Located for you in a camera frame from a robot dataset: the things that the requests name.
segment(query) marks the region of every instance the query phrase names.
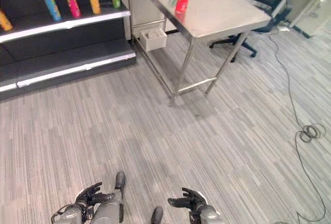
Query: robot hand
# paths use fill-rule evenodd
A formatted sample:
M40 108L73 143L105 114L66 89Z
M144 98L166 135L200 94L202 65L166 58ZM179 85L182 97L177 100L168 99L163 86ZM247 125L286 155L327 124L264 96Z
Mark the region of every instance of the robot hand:
M182 188L183 198L168 198L168 203L173 207L185 207L195 211L199 206L207 205L206 199L197 191Z
M100 186L102 182L99 182L95 185L92 185L86 189L84 189L80 194L76 197L75 204L83 205L84 207L94 206L94 196L98 195L96 192L100 190Z

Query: metal table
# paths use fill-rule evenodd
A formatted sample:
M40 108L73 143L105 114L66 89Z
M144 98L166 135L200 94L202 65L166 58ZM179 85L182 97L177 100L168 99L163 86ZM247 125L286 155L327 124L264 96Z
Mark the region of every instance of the metal table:
M206 91L206 94L209 93L215 85L216 80L224 71L226 65L231 61L246 39L248 32L250 30L266 26L270 21L270 16L250 4L247 0L189 0L188 8L184 14L178 14L175 12L176 0L151 1L164 14L165 18L164 20L144 23L142 25L163 22L164 29L165 20L168 18L190 43L173 91L167 85L163 76L149 58L148 54L144 52L145 57L148 59L149 63L151 63L152 68L156 72L155 75L158 77L159 81L165 85L170 95L170 105L175 103L175 98L179 94L187 92L188 90L201 84L211 82ZM185 71L192 58L194 45L202 41L210 41L235 34L241 34L240 38L214 77L194 83L188 87L180 88ZM136 36L133 36L132 38L135 39L141 46L139 39Z

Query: table leg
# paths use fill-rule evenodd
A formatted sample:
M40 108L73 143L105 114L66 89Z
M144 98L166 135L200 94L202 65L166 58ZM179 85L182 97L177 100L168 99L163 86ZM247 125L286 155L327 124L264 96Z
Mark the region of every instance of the table leg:
M221 76L221 74L223 73L225 67L228 65L228 63L231 61L231 59L234 57L234 55L237 53L237 51L239 50L240 46L242 45L242 43L245 41L246 37L248 35L248 32L244 32L240 35L238 41L236 42L234 48L232 49L231 53L229 54L229 56L227 57L227 59L225 60L225 62L223 63L223 65L221 66L221 68L219 69L219 71L217 72L215 78L216 80L214 80L210 86L208 87L208 89L206 90L206 94L208 94L212 88L214 87L216 81L218 80L218 78Z
M187 66L189 65L189 62L191 61L191 58L192 58L193 46L194 45L193 45L193 43L191 41L190 42L190 46L189 46L189 48L187 50L187 53L186 53L185 60L183 62L182 68L180 70L180 74L179 74L178 80L176 82L174 92L172 93L171 98L170 98L170 103L169 103L170 106L174 105L175 100L176 100L176 97L178 96L180 85L181 85L182 80L184 78L185 71L187 69Z
M163 25L162 25L162 29L163 29L163 31L165 32L166 31L166 25L167 25L167 18L166 18L166 16L164 16L164 22L163 22Z
M130 14L130 31L131 31L131 43L134 44L134 36L133 36L133 17L132 17L132 0L128 0Z

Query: floor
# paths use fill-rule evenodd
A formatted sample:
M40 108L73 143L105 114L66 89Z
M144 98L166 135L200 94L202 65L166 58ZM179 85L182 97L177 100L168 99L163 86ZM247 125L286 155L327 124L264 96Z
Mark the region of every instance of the floor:
M328 131L299 149L327 207L319 223L331 223L331 23L311 39L295 31L274 39L300 120ZM149 223L156 205L163 223L188 223L188 210L167 205L183 186L204 193L226 224L296 223L296 211L319 217L275 47L267 34L252 33L249 43L256 58L241 49L207 97L204 85L172 108L141 55L134 66L0 102L0 223L50 223L83 188L103 181L110 191L119 170L127 175L125 224ZM171 35L171 49L156 52L160 66L178 74L187 45ZM214 74L230 49L199 46L185 80Z

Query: black cable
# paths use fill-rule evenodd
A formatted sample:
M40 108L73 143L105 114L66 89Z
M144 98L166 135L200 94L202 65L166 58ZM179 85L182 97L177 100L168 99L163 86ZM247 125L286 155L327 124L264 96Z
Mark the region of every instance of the black cable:
M308 180L311 183L311 185L313 186L314 190L316 191L316 193L320 197L321 203L323 205L323 215L320 218L315 219L315 220L308 219L308 218L304 217L303 215L301 215L298 211L296 211L297 222L300 224L300 219L303 219L303 220L306 220L306 221L309 221L309 222L318 222L318 221L321 221L325 217L326 207L325 207L325 203L324 203L324 200L323 200L320 192L318 191L318 189L316 188L316 185L313 183L313 181L311 180L310 176L308 175L308 173L306 171L306 168L305 168L304 163L303 163L302 158L301 158L301 154L300 154L299 149L298 149L298 140L301 140L304 143L310 143L313 139L319 139L319 138L324 137L325 133L326 133L326 129L322 124L319 124L319 123L315 123L315 124L311 124L311 125L302 125L300 123L299 118L297 116L296 108L295 108L295 105L294 105L294 102L293 102L292 93L291 93L290 74L289 74L287 68L285 67L285 65L278 58L279 46L277 45L277 43L275 41L273 41L273 39L271 39L272 35L277 35L277 34L279 34L279 30L278 30L277 33L270 34L269 39L271 40L272 43L274 43L276 45L276 48L277 48L276 51L275 51L276 60L280 64L280 66L283 68L283 70L284 70L284 72L285 72L285 74L288 78L288 93L289 93L290 100L291 100L291 105L292 105L292 108L293 108L294 118L295 118L296 123L300 127L300 130L298 132L296 132L295 137L294 137L295 150L296 150L296 153L297 153L298 158L300 160L301 167L302 167L306 177L308 178ZM323 134L317 126L322 127L322 129L324 130ZM289 224L289 223L278 221L278 222L275 222L274 224Z

